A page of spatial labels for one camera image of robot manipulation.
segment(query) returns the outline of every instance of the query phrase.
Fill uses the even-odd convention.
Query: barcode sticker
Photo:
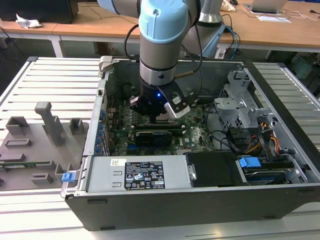
[[[127,159],[111,159],[110,166],[124,166],[127,162]]]

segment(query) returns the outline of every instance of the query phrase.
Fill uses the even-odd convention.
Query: computer case
[[[24,19],[71,24],[79,11],[77,0],[0,0],[2,21]]]

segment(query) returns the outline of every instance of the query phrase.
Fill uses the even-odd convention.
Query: green circuit board
[[[182,155],[185,152],[213,151],[214,144],[209,139],[209,133],[204,124],[205,108],[196,106],[179,119],[168,119],[166,115],[160,115],[156,123],[165,125],[176,125],[177,129],[170,129],[172,132],[171,145],[161,148],[141,148],[135,145],[135,133],[139,130],[132,126],[149,126],[149,118],[131,110],[124,102],[122,105],[113,108],[109,113],[109,129],[113,134],[113,156],[154,156],[154,155]],[[167,131],[155,129],[148,131]]]

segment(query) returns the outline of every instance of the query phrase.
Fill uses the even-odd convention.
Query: robotic arm
[[[140,95],[130,100],[131,108],[150,115],[150,120],[166,111],[175,119],[188,113],[195,98],[184,96],[174,81],[180,48],[184,40],[184,45],[192,49],[190,52],[200,53],[200,48],[194,46],[195,32],[190,31],[197,23],[205,44],[216,47],[220,36],[214,37],[213,42],[212,38],[213,34],[223,32],[222,0],[98,0],[98,3],[110,12],[139,18],[141,84]]]

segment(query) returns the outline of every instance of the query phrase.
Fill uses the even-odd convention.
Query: white desk leg
[[[0,48],[2,48],[2,49],[8,48],[5,39],[6,39],[5,37],[0,37]]]
[[[57,58],[64,58],[65,56],[64,56],[63,49],[62,49],[62,42],[61,42],[60,36],[59,35],[51,35],[51,36],[49,36],[49,40],[52,43],[55,56]]]

